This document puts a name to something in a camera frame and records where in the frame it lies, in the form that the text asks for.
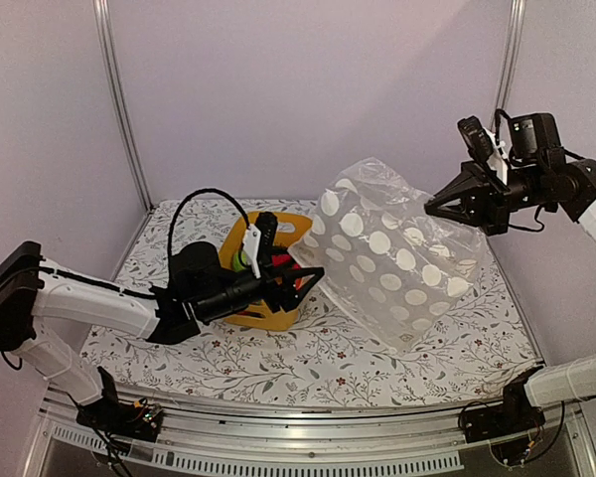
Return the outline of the red toy tomato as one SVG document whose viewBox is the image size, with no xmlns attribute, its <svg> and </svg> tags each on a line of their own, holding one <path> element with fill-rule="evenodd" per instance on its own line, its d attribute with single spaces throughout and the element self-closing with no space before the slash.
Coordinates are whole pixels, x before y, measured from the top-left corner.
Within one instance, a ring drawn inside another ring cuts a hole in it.
<svg viewBox="0 0 596 477">
<path fill-rule="evenodd" d="M 271 259 L 274 269 L 291 269 L 295 265 L 295 260 L 289 253 L 274 254 Z"/>
</svg>

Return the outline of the clear zip top bag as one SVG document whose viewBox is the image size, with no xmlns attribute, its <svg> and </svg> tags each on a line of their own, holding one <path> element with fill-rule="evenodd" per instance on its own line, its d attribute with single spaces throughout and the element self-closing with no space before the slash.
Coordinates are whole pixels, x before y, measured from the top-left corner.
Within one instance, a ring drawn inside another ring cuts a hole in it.
<svg viewBox="0 0 596 477">
<path fill-rule="evenodd" d="M 327 186 L 312 226 L 289 248 L 321 267 L 319 286 L 394 353 L 407 353 L 469 292 L 488 254 L 476 228 L 427 215 L 429 194 L 364 159 Z"/>
</svg>

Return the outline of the green toy apple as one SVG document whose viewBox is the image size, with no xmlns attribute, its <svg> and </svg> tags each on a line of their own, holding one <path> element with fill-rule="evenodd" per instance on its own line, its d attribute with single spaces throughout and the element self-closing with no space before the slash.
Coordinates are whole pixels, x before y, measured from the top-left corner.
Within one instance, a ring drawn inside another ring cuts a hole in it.
<svg viewBox="0 0 596 477">
<path fill-rule="evenodd" d="M 237 251 L 231 259 L 231 269 L 235 272 L 245 271 L 249 268 L 247 257 L 242 250 Z"/>
</svg>

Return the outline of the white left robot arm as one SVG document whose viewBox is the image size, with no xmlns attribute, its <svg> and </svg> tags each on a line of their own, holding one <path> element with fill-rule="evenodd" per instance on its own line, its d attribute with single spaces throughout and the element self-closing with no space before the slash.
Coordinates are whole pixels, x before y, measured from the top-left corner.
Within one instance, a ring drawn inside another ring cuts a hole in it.
<svg viewBox="0 0 596 477">
<path fill-rule="evenodd" d="M 80 275 L 23 242 L 0 264 L 0 352 L 30 363 L 81 405 L 107 431 L 127 423 L 127 409 L 112 395 L 113 381 L 87 365 L 59 336 L 48 318 L 112 328 L 157 345 L 177 345 L 200 334 L 202 325 L 262 301 L 272 312 L 298 307 L 323 277 L 321 267 L 274 264 L 265 254 L 250 269 L 222 267 L 217 249 L 197 241 L 169 261 L 166 287 L 147 293 Z"/>
</svg>

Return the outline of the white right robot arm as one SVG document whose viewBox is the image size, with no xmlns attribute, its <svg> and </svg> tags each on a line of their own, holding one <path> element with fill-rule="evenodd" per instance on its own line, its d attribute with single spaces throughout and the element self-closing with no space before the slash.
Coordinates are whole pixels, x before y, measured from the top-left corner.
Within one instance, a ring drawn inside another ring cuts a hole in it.
<svg viewBox="0 0 596 477">
<path fill-rule="evenodd" d="M 553 222 L 540 238 L 445 238 L 423 184 L 370 158 L 333 176 L 302 166 L 267 195 L 310 216 L 296 247 L 324 278 L 279 339 L 283 399 L 418 406 L 494 398 L 540 361 L 596 352 L 596 247 Z"/>
</svg>

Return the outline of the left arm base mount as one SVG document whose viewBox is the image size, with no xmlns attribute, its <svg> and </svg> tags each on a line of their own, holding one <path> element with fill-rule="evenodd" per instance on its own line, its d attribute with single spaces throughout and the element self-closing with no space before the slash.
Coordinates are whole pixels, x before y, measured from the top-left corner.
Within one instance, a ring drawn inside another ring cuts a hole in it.
<svg viewBox="0 0 596 477">
<path fill-rule="evenodd" d="M 97 371 L 102 379 L 100 397 L 90 404 L 77 404 L 76 422 L 112 435 L 156 442 L 163 422 L 163 408 L 145 397 L 134 403 L 119 400 L 114 379 L 104 368 Z"/>
</svg>

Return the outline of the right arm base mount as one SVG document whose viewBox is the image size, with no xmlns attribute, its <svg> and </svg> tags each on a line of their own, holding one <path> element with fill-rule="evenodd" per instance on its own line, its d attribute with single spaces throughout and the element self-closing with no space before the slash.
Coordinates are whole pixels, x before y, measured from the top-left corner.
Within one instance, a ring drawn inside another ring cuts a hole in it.
<svg viewBox="0 0 596 477">
<path fill-rule="evenodd" d="M 498 404 L 474 401 L 459 413 L 458 426 L 467 443 L 494 440 L 521 433 L 522 437 L 493 444 L 493 456 L 506 466 L 527 463 L 541 437 L 545 424 L 543 412 L 533 407 L 522 384 L 504 387 L 503 400 Z"/>
</svg>

